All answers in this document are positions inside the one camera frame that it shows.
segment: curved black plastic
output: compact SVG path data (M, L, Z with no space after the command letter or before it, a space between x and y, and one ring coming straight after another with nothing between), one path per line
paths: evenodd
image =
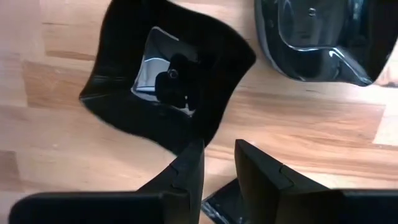
M9 223L198 223L203 151L255 59L216 19L166 0L113 0L80 100L177 158L135 192L31 195L13 206Z
M203 142L195 141L136 192L51 192L17 202L10 224L199 222Z
M330 190L239 139L235 163L250 223L398 222L398 190Z
M200 79L191 114L167 102L143 100L131 91L154 27L198 52L198 69L189 70ZM233 90L255 59L236 31L209 16L166 0L113 0L80 100L115 128L179 154L192 139L203 139L205 146L211 141Z
M395 0L256 0L272 66L303 82L372 84L398 36Z

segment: wooden surface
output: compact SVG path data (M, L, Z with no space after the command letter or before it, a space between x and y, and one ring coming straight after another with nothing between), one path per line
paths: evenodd
M328 187L398 187L398 89L294 82L264 62L252 1L177 3L234 27L258 57L206 150L204 197L235 178L236 138ZM108 4L0 1L0 223L24 195L137 189L174 158L105 125L77 100ZM394 52L378 83L397 77Z

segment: glossy black plastic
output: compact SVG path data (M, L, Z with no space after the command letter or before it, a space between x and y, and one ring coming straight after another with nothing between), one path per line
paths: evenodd
M198 99L191 114L168 101L144 100L131 91L154 27L198 52L198 66L188 70L198 80ZM166 0L114 0L104 18L95 66L80 100L115 128L179 154L192 139L203 139L205 146L211 141L233 90L255 59L245 40L214 18Z
M395 0L255 0L272 66L304 82L372 84L398 36Z
M191 143L137 191L51 192L17 202L10 224L198 223L203 190L203 141Z
M398 223L398 190L331 190L243 140L235 164L238 181L202 203L216 223Z
M135 192L31 195L13 206L9 223L197 224L203 151L255 59L244 39L216 19L166 0L113 0L80 101L177 158Z

